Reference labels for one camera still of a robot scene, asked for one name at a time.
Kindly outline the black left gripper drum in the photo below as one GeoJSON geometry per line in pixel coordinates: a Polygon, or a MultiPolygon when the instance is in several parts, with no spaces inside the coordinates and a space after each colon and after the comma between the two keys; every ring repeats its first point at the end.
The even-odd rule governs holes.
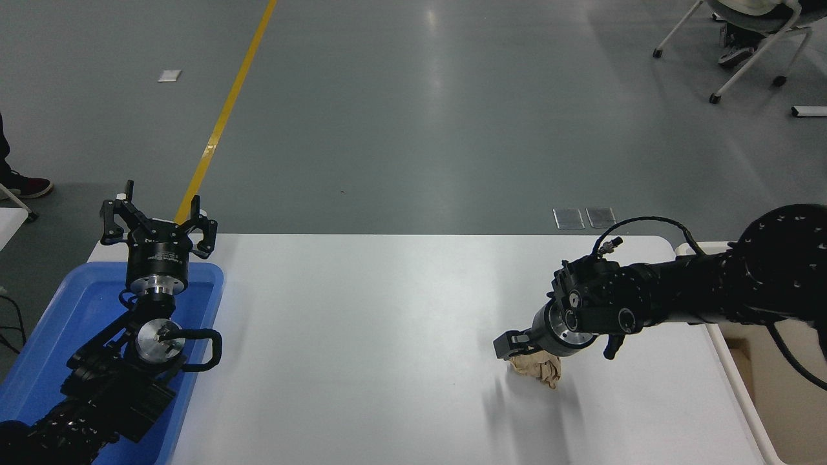
{"type": "Polygon", "coordinates": [[[188,283],[192,241],[175,223],[153,223],[150,230],[137,227],[128,232],[126,282],[133,284],[149,276],[170,276],[188,283]]]}

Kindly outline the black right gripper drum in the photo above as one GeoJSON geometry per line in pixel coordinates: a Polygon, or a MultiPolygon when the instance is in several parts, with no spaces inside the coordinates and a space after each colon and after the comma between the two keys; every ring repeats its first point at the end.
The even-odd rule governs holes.
{"type": "Polygon", "coordinates": [[[545,304],[543,309],[538,310],[532,321],[530,340],[534,347],[550,355],[564,357],[564,344],[552,321],[553,310],[554,304],[545,304]]]}

